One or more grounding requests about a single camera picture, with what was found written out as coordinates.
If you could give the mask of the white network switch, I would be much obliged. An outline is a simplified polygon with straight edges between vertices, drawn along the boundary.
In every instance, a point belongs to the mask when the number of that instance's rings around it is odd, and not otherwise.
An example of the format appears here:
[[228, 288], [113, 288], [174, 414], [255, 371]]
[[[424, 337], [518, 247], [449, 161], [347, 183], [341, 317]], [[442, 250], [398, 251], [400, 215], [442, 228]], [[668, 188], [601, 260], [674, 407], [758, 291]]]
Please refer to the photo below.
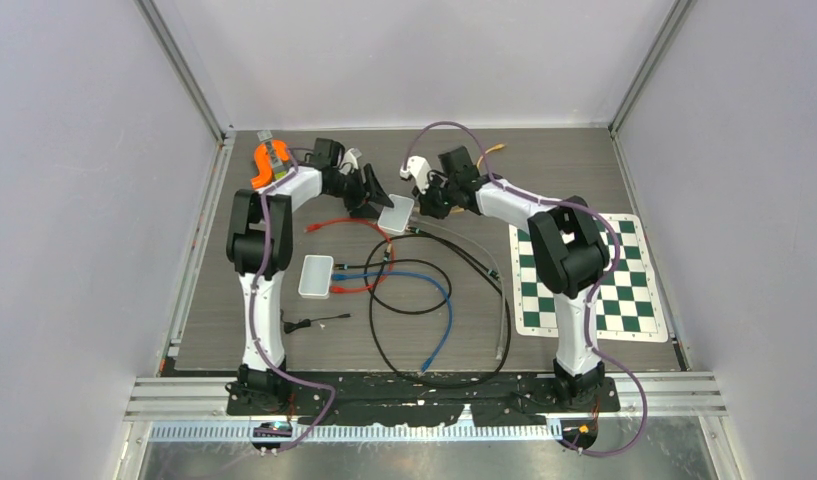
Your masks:
[[389, 194], [392, 206], [385, 206], [377, 219], [377, 226], [389, 235], [401, 235], [408, 227], [415, 201], [411, 197]]
[[309, 254], [304, 257], [297, 292], [310, 300], [325, 300], [330, 296], [334, 258]]

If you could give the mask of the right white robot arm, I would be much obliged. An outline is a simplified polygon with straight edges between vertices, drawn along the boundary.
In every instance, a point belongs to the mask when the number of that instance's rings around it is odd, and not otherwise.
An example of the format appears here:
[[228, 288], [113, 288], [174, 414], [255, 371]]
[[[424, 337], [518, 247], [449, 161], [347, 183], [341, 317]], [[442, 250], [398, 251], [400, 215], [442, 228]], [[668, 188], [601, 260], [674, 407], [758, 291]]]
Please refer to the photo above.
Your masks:
[[568, 410], [582, 409], [605, 378], [596, 352], [594, 303], [611, 257], [597, 226], [598, 214], [579, 197], [543, 197], [496, 174], [482, 174], [463, 147], [439, 159], [439, 173], [421, 156], [408, 157], [400, 168], [401, 178], [415, 184], [412, 193], [421, 214], [443, 219], [460, 207], [528, 233], [537, 278], [555, 305], [553, 395]]

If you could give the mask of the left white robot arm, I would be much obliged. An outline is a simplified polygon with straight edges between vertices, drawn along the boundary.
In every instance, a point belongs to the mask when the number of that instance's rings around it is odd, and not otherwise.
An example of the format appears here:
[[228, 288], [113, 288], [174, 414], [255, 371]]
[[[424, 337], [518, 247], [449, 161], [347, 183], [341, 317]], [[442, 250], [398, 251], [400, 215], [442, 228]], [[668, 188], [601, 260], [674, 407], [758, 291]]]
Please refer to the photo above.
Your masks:
[[392, 201], [361, 153], [336, 140], [318, 138], [302, 160], [284, 141], [262, 138], [253, 153], [257, 170], [238, 190], [226, 240], [244, 300], [245, 344], [234, 381], [227, 386], [233, 408], [277, 414], [286, 409], [294, 380], [286, 371], [281, 288], [294, 248], [293, 214], [322, 195], [340, 199], [353, 219], [378, 215]]

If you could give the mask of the orange S-shaped block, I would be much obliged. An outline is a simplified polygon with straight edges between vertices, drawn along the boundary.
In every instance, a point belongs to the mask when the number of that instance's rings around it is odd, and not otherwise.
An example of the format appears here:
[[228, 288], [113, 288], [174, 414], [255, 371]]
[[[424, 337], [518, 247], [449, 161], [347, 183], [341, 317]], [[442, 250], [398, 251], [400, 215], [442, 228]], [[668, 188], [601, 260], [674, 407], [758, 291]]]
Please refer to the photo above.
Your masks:
[[288, 145], [281, 140], [267, 140], [262, 142], [253, 154], [257, 174], [251, 179], [253, 189], [260, 190], [276, 182], [273, 177], [274, 169], [292, 167]]

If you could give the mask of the black power adapter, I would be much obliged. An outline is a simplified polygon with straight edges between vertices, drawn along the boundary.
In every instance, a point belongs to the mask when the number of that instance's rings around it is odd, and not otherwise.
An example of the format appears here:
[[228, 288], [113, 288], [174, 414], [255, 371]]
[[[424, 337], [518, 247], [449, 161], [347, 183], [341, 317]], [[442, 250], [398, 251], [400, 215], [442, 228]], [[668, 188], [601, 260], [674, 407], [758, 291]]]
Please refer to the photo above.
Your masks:
[[334, 316], [326, 316], [326, 317], [316, 317], [316, 318], [304, 318], [297, 321], [287, 321], [282, 320], [282, 328], [284, 334], [292, 334], [298, 330], [311, 328], [314, 325], [321, 325], [323, 322], [331, 321], [331, 320], [343, 320], [349, 319], [352, 317], [351, 313], [342, 313]]

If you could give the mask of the green white chessboard mat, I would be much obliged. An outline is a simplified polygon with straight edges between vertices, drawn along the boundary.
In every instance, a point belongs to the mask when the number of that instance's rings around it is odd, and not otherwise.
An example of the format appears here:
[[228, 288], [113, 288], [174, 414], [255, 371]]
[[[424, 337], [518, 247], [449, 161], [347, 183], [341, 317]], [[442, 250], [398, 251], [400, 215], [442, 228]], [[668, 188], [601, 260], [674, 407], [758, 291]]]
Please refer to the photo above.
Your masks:
[[[665, 343], [671, 338], [652, 266], [649, 248], [637, 216], [608, 214], [620, 245], [620, 261], [600, 288], [595, 305], [600, 340]], [[538, 280], [527, 232], [509, 228], [515, 327], [523, 336], [556, 338], [553, 294]]]

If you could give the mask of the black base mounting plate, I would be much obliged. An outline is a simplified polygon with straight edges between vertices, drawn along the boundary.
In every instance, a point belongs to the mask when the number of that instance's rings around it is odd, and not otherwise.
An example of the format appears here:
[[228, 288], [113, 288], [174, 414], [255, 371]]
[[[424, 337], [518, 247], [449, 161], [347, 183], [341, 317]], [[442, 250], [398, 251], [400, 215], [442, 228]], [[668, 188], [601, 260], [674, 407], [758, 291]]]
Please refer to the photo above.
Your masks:
[[302, 425], [433, 427], [468, 413], [480, 426], [530, 426], [544, 414], [592, 419], [616, 413], [613, 379], [584, 400], [566, 401], [551, 374], [501, 372], [477, 384], [476, 372], [433, 375], [434, 385], [388, 372], [302, 372], [302, 384], [274, 374], [247, 373], [225, 382], [230, 416], [279, 416]]

